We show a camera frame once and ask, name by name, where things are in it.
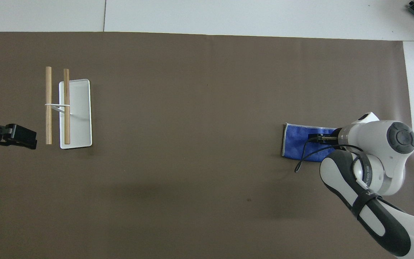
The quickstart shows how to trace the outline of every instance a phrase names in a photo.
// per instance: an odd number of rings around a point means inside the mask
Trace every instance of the velcro strap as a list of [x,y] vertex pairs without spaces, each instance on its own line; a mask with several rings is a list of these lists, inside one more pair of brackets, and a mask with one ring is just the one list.
[[360,211],[362,211],[362,208],[369,202],[371,199],[375,199],[376,197],[381,197],[379,194],[373,192],[370,189],[364,190],[361,192],[357,199],[355,199],[354,203],[352,204],[351,212],[357,219]]

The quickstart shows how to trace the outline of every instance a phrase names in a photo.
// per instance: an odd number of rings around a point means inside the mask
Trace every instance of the folded cloth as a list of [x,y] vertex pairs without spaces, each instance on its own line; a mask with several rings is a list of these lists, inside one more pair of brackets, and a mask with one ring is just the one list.
[[[304,126],[286,123],[284,129],[284,143],[282,145],[282,156],[290,159],[301,159],[304,143],[308,140],[308,134],[331,134],[335,128],[322,128],[314,126]],[[321,149],[329,145],[309,142],[306,144],[304,155]],[[322,162],[322,160],[332,153],[335,149],[325,149],[308,157],[307,161]]]

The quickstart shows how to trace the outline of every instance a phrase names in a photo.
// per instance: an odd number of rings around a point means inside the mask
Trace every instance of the brown mat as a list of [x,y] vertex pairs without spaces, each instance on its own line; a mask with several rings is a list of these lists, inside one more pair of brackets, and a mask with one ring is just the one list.
[[[90,80],[91,147],[59,148],[58,113],[44,144],[45,66]],[[284,123],[368,111],[411,125],[399,41],[0,33],[0,124],[39,140],[0,146],[0,259],[393,258],[281,157]],[[407,169],[386,198],[414,215]]]

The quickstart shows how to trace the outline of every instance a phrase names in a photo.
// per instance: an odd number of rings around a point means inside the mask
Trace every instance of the wooden stick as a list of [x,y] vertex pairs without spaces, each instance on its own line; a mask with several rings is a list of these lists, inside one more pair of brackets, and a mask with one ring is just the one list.
[[[64,69],[64,104],[69,105],[69,69]],[[65,144],[70,144],[70,131],[69,131],[69,111],[70,107],[65,106],[65,123],[64,123],[64,142]]]
[[[52,103],[52,67],[46,66],[46,103]],[[46,106],[46,144],[52,144],[52,108]]]

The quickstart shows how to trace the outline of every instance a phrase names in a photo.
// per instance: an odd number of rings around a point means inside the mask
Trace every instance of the blue cloth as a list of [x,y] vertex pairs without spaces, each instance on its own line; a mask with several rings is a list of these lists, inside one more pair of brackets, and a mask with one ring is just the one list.
[[[290,159],[301,159],[303,146],[308,139],[308,134],[331,134],[335,128],[322,128],[304,125],[295,125],[287,123],[284,129],[284,143],[282,146],[282,156]],[[328,145],[321,145],[319,143],[308,143],[304,155],[308,155],[313,151],[326,147]],[[325,149],[306,159],[307,161],[322,162],[322,160],[332,153],[334,149]]]

